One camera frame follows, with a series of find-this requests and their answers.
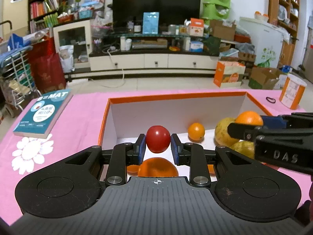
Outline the yellow-green pear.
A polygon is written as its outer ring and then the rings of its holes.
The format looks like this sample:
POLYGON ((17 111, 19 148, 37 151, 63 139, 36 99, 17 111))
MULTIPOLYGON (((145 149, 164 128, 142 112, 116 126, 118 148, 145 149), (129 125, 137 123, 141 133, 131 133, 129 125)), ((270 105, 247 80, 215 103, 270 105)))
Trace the yellow-green pear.
POLYGON ((217 123, 215 127, 215 132, 214 132, 214 139, 218 145, 231 147, 235 143, 239 142, 238 139, 232 138, 228 134, 228 126, 234 122, 235 122, 235 118, 227 117, 227 118, 220 120, 217 123))
POLYGON ((254 159, 255 157, 254 143, 250 141, 239 141, 234 143, 230 149, 235 150, 251 159, 254 159))

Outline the red tomato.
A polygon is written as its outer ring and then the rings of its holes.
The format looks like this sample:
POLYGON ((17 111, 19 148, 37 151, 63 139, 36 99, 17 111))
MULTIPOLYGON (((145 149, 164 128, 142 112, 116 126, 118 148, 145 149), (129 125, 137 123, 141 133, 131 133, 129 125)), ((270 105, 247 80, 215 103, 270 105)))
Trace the red tomato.
POLYGON ((146 145, 153 153, 162 153, 170 145, 171 136, 169 131, 160 125, 151 126, 146 132, 146 145))

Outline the large orange fruit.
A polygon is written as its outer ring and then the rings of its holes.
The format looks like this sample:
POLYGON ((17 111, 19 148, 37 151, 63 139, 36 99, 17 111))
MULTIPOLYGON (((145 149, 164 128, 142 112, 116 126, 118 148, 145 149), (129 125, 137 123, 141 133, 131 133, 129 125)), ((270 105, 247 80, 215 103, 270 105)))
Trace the large orange fruit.
POLYGON ((167 159, 149 158, 139 166, 139 177, 177 177, 177 168, 167 159))

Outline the small orange front left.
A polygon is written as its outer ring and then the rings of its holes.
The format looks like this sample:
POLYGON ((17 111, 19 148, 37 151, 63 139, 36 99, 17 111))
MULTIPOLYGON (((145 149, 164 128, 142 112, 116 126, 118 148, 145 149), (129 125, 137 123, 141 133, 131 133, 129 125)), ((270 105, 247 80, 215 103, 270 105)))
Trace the small orange front left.
POLYGON ((137 176, 139 171, 139 165, 129 165, 127 166, 127 173, 130 176, 137 176))

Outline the small orange front middle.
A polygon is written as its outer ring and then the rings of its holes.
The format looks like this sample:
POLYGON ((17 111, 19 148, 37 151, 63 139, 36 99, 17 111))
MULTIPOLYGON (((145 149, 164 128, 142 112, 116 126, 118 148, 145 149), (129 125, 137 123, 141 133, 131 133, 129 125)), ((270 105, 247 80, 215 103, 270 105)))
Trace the small orange front middle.
POLYGON ((213 164, 208 164, 207 166, 208 166, 210 175, 214 176, 215 175, 214 165, 213 164))

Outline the pink floral tablecloth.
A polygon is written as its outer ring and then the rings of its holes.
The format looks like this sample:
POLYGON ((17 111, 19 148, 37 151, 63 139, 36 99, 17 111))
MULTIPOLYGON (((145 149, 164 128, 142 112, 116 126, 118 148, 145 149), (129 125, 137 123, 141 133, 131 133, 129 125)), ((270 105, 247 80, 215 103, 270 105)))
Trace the pink floral tablecloth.
POLYGON ((1 141, 1 218, 13 224, 22 216, 15 199, 18 182, 28 174, 60 161, 93 145, 99 145, 104 111, 109 98, 178 93, 235 92, 251 94, 271 114, 289 115, 291 110, 277 99, 279 90, 167 90, 75 94, 66 105, 46 139, 16 136, 11 129, 1 141), (276 99, 275 103, 267 97, 276 99))

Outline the orange fruit carton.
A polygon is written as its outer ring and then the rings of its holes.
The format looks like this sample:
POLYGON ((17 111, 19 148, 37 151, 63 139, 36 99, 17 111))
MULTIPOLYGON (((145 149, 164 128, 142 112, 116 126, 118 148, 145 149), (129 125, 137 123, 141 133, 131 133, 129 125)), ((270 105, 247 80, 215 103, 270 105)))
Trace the orange fruit carton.
POLYGON ((213 83, 219 88, 239 88, 246 67, 237 61, 218 61, 213 83))

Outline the teal paperback book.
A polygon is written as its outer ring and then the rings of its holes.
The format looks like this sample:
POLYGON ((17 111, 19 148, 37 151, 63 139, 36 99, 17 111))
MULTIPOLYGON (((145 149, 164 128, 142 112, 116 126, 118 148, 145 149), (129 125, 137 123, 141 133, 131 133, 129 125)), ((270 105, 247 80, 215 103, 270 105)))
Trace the teal paperback book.
POLYGON ((40 96, 13 130, 16 136, 47 138, 60 114, 72 98, 70 89, 40 96))

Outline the white TV cabinet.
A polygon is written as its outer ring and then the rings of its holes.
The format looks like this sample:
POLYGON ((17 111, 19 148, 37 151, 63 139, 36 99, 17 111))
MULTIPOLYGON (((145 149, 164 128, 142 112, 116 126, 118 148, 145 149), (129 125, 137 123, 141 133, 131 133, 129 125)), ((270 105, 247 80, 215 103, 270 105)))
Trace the white TV cabinet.
POLYGON ((173 52, 167 49, 89 54, 90 71, 101 75, 214 76, 218 60, 218 57, 204 52, 173 52))

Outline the red gift bag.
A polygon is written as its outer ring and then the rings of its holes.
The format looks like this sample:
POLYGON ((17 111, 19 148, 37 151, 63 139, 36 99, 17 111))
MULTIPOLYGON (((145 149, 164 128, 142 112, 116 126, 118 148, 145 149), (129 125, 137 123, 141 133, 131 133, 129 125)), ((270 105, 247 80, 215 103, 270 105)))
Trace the red gift bag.
POLYGON ((55 49, 54 37, 46 37, 43 41, 33 44, 32 49, 28 51, 28 61, 35 85, 41 93, 66 88, 59 54, 55 49))

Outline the white glass-door cabinet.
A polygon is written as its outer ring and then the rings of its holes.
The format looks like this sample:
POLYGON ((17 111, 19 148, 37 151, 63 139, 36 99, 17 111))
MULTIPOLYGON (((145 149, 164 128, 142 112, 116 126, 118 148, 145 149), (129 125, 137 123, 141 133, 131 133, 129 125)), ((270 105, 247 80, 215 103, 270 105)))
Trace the white glass-door cabinet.
POLYGON ((75 69, 90 67, 89 54, 92 52, 91 20, 79 19, 53 27, 56 52, 62 46, 73 46, 75 69))

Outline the metal shopping trolley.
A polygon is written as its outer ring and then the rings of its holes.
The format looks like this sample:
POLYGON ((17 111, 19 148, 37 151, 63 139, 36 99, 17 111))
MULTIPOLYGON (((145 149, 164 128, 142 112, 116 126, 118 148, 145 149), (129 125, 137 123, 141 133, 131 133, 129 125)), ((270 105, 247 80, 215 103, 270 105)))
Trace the metal shopping trolley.
POLYGON ((1 53, 1 91, 4 110, 13 118, 31 99, 40 97, 41 92, 36 87, 28 59, 32 46, 24 45, 13 32, 10 34, 7 51, 1 53))

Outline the green stacking bins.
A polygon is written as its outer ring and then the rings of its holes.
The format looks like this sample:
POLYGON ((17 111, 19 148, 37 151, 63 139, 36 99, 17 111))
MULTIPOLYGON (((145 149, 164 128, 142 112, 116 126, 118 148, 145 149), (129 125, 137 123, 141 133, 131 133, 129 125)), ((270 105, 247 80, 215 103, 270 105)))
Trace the green stacking bins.
POLYGON ((231 0, 203 0, 202 19, 226 20, 230 14, 231 0))

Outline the blue paper package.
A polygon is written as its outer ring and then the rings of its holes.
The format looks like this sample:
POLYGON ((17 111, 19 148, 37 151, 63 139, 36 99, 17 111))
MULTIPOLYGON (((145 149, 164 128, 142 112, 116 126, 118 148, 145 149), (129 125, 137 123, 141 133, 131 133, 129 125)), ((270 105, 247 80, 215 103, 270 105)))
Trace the blue paper package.
POLYGON ((158 34, 159 12, 143 13, 143 34, 158 34))

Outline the black television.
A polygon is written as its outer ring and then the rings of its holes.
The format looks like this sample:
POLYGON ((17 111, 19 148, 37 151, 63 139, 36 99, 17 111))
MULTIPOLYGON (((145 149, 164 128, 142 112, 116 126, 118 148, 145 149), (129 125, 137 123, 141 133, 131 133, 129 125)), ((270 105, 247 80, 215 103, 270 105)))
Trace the black television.
POLYGON ((158 12, 159 25, 183 24, 200 17, 201 0, 112 0, 113 22, 117 28, 142 21, 145 12, 158 12))

